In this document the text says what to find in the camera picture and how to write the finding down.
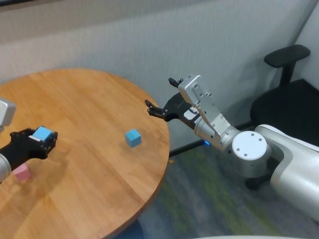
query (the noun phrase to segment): pink cube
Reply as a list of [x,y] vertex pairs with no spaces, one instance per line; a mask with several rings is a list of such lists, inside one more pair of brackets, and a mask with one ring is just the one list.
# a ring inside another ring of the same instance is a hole
[[16,168],[13,171],[13,174],[16,176],[19,182],[22,182],[31,177],[31,173],[28,169],[28,166],[25,163]]

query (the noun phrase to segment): light blue block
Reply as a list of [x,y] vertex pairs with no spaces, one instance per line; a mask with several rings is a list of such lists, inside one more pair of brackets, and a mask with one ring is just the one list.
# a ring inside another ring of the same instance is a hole
[[36,137],[42,141],[45,141],[47,138],[49,138],[52,134],[52,131],[40,126],[34,133],[33,133],[33,137]]
[[135,147],[142,142],[142,137],[136,129],[132,129],[125,134],[126,143],[131,147]]

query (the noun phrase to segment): gray carpet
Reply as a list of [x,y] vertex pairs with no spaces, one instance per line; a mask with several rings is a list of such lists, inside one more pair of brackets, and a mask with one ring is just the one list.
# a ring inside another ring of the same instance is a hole
[[[174,163],[168,165],[155,200],[139,217],[144,235],[128,230],[128,238],[263,235],[319,239],[315,222],[277,196],[270,185],[248,190],[217,150],[201,146],[171,159]],[[117,239],[126,238],[124,234]]]

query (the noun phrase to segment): wooden table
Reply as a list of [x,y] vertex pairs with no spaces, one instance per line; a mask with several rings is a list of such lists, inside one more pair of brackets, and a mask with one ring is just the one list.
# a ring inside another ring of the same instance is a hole
[[[0,86],[17,106],[1,134],[40,125],[59,133],[46,160],[27,162],[33,177],[0,185],[1,239],[98,239],[124,229],[150,201],[164,175],[169,134],[150,117],[145,99],[129,81],[85,69],[60,69]],[[142,144],[130,148],[136,128]]]

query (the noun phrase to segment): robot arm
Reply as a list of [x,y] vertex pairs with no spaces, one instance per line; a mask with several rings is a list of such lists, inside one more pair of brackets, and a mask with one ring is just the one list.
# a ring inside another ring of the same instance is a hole
[[[0,99],[0,131],[11,124],[14,113],[15,105]],[[51,133],[45,140],[35,137],[35,132],[35,129],[30,128],[12,132],[10,143],[0,148],[0,183],[29,159],[46,159],[55,147],[57,132]]]
[[271,177],[278,194],[319,221],[319,148],[291,138],[279,130],[260,125],[240,132],[221,114],[201,76],[188,76],[170,84],[179,93],[163,109],[146,100],[151,116],[165,121],[180,119],[195,134],[220,151],[227,151],[239,173],[246,178],[265,176],[267,161],[279,164]]

